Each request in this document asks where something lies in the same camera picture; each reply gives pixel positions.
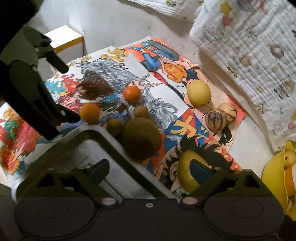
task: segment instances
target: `small brown fruit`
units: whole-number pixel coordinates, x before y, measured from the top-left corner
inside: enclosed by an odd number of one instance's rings
[[[135,118],[143,117],[143,118],[150,119],[150,114],[149,114],[147,107],[142,106],[142,105],[139,105],[135,108],[134,116],[135,116]]]
[[[111,134],[111,136],[116,137],[123,129],[123,124],[119,119],[110,119],[107,122],[107,131]]]
[[[222,110],[210,110],[205,115],[205,122],[209,130],[216,133],[226,126],[226,113]]]
[[[227,125],[231,124],[232,122],[235,121],[237,117],[237,109],[233,104],[230,103],[222,103],[218,106],[218,110],[223,110],[226,113],[226,120],[227,120]]]
[[[132,159],[140,162],[152,157],[162,140],[153,121],[137,117],[124,124],[120,143]]]

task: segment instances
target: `striped fruit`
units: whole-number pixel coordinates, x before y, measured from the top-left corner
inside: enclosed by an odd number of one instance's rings
[[[205,122],[209,130],[216,133],[226,126],[226,113],[222,110],[210,110],[205,114]]]
[[[235,121],[235,118],[237,117],[237,109],[233,104],[222,103],[217,109],[226,113],[227,125]]]

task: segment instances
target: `yellow star print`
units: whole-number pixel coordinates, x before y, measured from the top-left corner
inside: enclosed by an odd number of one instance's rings
[[[189,124],[192,119],[193,119],[193,116],[190,115],[188,116],[185,122],[176,120],[174,126],[181,126],[182,128],[180,130],[170,130],[170,132],[172,134],[179,134],[182,136],[182,135],[185,135],[186,132],[189,130],[190,133],[187,134],[187,137],[188,138],[193,137],[197,130]]]
[[[225,1],[224,3],[221,3],[219,5],[220,5],[220,12],[225,13],[228,16],[229,12],[232,10],[232,8],[228,5],[228,2]]]

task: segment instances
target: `orange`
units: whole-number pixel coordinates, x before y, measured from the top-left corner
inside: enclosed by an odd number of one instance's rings
[[[100,109],[94,103],[84,104],[80,109],[82,120],[91,125],[96,125],[100,119]]]
[[[134,85],[128,86],[123,91],[123,97],[129,104],[135,104],[141,98],[141,91]]]

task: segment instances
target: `silver bolt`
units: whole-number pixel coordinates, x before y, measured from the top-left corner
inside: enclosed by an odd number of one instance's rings
[[[197,199],[194,197],[185,197],[183,199],[183,203],[185,203],[187,205],[194,205],[197,203]]]
[[[115,198],[112,198],[112,197],[105,197],[101,200],[102,204],[104,205],[108,205],[108,206],[111,206],[111,205],[114,205],[116,203],[116,199]]]
[[[153,207],[152,203],[146,203],[146,207]]]
[[[57,131],[62,132],[62,128],[60,126],[57,126]]]

